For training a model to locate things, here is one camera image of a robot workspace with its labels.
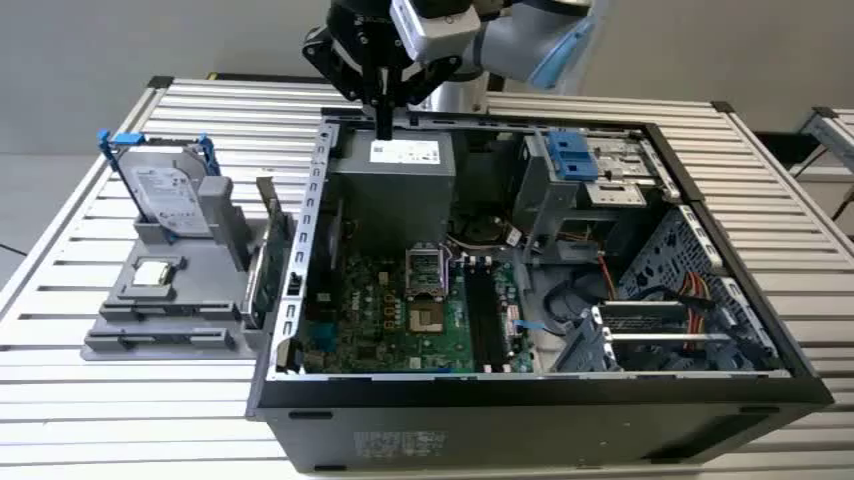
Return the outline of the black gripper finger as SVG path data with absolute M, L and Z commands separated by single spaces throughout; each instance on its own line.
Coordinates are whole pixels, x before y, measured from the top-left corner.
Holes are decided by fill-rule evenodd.
M 439 58 L 403 79 L 405 65 L 393 64 L 387 72 L 385 92 L 385 138 L 393 138 L 395 109 L 419 104 L 450 79 L 462 65 L 461 58 Z
M 303 56 L 330 81 L 339 93 L 350 101 L 361 101 L 373 109 L 375 134 L 378 139 L 386 138 L 386 96 L 381 68 L 375 65 L 367 40 L 362 36 L 357 40 L 357 57 L 361 70 L 357 70 L 335 49 L 335 39 L 327 28 L 313 29 L 305 39 Z

